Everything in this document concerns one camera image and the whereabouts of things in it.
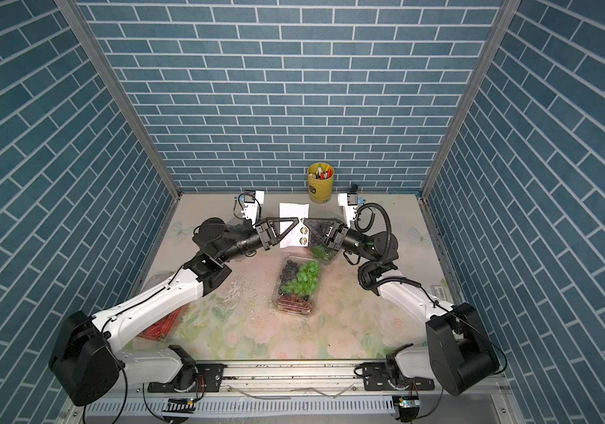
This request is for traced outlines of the white sticker sheet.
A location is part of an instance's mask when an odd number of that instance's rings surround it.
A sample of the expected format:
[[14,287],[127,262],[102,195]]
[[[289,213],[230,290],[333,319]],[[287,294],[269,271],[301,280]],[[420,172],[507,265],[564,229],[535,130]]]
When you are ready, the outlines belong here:
[[287,237],[287,247],[307,247],[309,241],[308,230],[303,224],[303,219],[309,216],[309,204],[281,203],[279,204],[279,216],[297,217],[300,220],[300,224]]

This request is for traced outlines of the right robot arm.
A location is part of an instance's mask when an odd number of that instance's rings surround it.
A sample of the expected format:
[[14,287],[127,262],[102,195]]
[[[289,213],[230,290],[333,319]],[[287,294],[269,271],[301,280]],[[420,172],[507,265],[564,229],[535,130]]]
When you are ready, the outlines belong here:
[[491,341],[475,307],[454,305],[428,293],[424,285],[405,277],[398,269],[399,242],[391,219],[378,203],[356,210],[369,211],[364,224],[360,218],[347,224],[336,218],[305,218],[303,224],[325,248],[358,259],[357,280],[365,291],[396,305],[422,323],[427,350],[408,344],[385,358],[388,378],[401,388],[415,379],[433,379],[442,390],[459,396],[489,376],[507,369],[507,356]]

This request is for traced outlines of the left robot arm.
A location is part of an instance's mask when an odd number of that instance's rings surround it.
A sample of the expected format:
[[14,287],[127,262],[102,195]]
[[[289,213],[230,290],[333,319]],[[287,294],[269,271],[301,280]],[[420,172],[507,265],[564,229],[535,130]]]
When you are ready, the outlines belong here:
[[194,232],[197,254],[171,277],[115,307],[67,316],[49,368],[74,405],[94,403],[118,380],[167,384],[179,392],[196,389],[196,362],[184,348],[171,344],[151,353],[124,353],[124,347],[168,314],[216,290],[232,272],[229,261],[275,247],[299,222],[274,217],[246,227],[212,217]]

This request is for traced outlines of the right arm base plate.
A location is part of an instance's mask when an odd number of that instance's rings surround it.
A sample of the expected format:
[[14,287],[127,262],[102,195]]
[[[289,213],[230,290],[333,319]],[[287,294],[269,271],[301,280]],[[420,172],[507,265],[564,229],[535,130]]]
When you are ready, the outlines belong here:
[[406,377],[401,374],[396,365],[379,361],[364,362],[354,368],[354,374],[359,378],[366,391],[434,390],[432,379],[423,377]]

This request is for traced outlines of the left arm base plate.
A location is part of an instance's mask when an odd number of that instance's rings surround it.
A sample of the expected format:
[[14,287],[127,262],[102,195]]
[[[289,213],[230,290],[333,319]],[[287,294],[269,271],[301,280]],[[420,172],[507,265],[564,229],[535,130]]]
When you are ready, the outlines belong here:
[[149,383],[149,393],[194,393],[219,392],[226,365],[221,363],[198,363],[192,369],[184,367],[169,383]]

